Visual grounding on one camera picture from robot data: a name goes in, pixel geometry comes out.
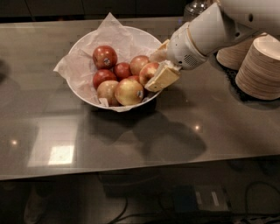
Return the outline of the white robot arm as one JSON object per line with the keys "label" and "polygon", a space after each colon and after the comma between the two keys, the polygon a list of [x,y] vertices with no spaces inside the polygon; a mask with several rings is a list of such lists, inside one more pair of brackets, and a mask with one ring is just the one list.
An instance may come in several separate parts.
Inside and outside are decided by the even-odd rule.
{"label": "white robot arm", "polygon": [[261,33],[280,36],[280,0],[219,0],[194,20],[182,24],[151,56],[159,67],[145,84],[160,91],[222,48]]}

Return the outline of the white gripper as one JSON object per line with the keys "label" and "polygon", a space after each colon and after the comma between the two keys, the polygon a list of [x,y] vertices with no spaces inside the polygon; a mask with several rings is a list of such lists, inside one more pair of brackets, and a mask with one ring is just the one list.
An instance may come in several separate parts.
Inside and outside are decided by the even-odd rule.
{"label": "white gripper", "polygon": [[160,63],[154,76],[144,86],[148,91],[158,92],[169,87],[180,78],[181,67],[193,70],[207,61],[207,56],[197,49],[189,25],[189,22],[184,23],[170,40],[167,39],[150,55],[150,62]]}

